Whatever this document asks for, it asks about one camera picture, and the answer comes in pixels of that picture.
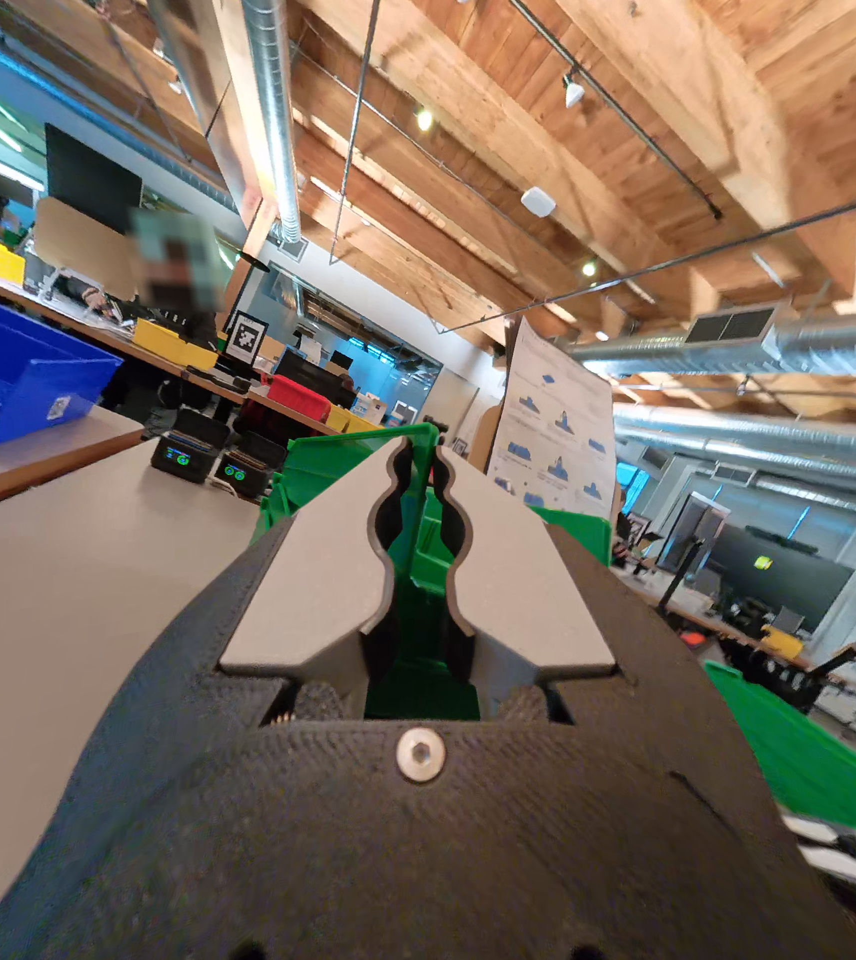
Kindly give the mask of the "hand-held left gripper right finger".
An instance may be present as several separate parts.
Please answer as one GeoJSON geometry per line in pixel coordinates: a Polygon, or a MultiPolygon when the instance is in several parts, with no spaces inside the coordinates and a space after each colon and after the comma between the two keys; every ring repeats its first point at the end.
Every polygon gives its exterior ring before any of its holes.
{"type": "Polygon", "coordinates": [[[611,673],[616,660],[545,522],[445,447],[434,451],[447,665],[477,690],[611,673]]]}

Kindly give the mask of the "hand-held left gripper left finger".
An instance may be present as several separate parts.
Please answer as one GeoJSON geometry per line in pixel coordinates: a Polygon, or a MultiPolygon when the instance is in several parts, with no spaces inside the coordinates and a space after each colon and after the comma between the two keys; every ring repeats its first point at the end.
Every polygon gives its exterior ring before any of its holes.
{"type": "Polygon", "coordinates": [[[393,438],[291,520],[219,667],[365,694],[395,649],[396,570],[411,441],[393,438]]]}

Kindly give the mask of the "grey desk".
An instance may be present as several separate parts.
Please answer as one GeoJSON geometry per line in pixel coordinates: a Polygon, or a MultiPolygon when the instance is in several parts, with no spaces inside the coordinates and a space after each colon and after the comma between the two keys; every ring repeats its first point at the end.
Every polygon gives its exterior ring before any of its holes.
{"type": "Polygon", "coordinates": [[[254,503],[152,450],[0,502],[0,899],[122,681],[254,533],[254,503]]]}
{"type": "Polygon", "coordinates": [[[0,443],[0,502],[137,446],[144,426],[101,407],[0,443]]]}

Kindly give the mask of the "black battery charger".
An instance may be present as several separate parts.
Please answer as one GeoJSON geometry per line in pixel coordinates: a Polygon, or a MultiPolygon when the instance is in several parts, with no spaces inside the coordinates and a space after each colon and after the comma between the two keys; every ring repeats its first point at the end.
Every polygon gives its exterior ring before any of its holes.
{"type": "Polygon", "coordinates": [[[150,466],[192,484],[204,484],[231,437],[231,428],[183,407],[152,453],[150,466]]]}
{"type": "Polygon", "coordinates": [[[260,500],[287,456],[288,449],[273,440],[254,433],[239,434],[222,452],[212,479],[227,484],[240,498],[260,500]]]}

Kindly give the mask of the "row of small yellow bins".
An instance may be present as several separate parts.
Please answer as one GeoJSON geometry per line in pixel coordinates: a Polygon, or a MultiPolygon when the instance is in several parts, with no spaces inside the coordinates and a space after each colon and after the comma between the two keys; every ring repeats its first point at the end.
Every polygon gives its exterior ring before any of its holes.
{"type": "Polygon", "coordinates": [[[363,416],[357,415],[339,407],[333,405],[325,419],[325,425],[329,427],[336,434],[352,434],[352,433],[367,433],[371,431],[376,431],[384,429],[380,424],[374,424],[363,416]]]}

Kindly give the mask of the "red bin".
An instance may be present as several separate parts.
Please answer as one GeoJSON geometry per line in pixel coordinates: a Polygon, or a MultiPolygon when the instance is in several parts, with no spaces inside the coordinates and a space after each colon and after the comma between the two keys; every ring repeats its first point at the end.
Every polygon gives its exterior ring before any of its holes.
{"type": "Polygon", "coordinates": [[[324,395],[278,374],[272,377],[266,398],[322,424],[331,411],[331,401],[324,395]]]}

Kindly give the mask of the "marker tag sign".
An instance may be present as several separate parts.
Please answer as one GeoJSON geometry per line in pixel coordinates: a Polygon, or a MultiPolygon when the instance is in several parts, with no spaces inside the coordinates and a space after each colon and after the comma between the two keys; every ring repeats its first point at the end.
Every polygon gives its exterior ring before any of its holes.
{"type": "Polygon", "coordinates": [[[236,310],[226,327],[224,355],[240,364],[253,366],[267,330],[267,322],[242,310],[236,310]]]}

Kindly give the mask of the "black monitor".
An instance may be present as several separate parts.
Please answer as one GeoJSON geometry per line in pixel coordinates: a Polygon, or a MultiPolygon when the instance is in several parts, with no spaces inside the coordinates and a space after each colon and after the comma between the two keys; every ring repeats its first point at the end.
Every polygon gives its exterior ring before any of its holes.
{"type": "Polygon", "coordinates": [[[705,565],[719,574],[723,597],[756,601],[776,614],[786,608],[802,618],[800,628],[810,635],[854,574],[773,534],[738,526],[723,529],[705,565]]]}
{"type": "Polygon", "coordinates": [[[143,181],[58,126],[45,123],[48,195],[125,235],[143,181]]]}

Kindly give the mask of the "ceiling vent grille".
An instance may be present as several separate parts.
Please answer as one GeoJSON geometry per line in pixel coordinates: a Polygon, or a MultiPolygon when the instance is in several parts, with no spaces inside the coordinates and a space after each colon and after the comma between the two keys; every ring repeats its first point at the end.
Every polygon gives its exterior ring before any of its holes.
{"type": "Polygon", "coordinates": [[[689,325],[686,347],[755,342],[768,333],[781,304],[772,302],[699,314],[689,325]]]}

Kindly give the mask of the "large blue bin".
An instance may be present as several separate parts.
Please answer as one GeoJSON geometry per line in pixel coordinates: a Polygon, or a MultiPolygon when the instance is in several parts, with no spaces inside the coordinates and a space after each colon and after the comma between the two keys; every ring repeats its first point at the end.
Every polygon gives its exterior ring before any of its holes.
{"type": "Polygon", "coordinates": [[[0,444],[84,418],[122,359],[0,304],[0,444]]]}

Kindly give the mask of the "silver air duct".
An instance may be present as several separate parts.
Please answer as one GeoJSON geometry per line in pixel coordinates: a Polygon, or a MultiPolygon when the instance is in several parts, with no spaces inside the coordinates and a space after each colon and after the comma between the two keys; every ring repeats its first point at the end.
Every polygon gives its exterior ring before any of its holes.
{"type": "Polygon", "coordinates": [[[615,403],[620,441],[856,492],[856,424],[615,403]]]}
{"type": "Polygon", "coordinates": [[[291,113],[287,4],[242,1],[242,11],[266,126],[281,236],[284,243],[299,245],[303,237],[291,113]]]}
{"type": "Polygon", "coordinates": [[[571,344],[566,352],[595,374],[813,375],[856,377],[856,314],[791,318],[780,307],[755,342],[686,346],[687,331],[571,344]]]}

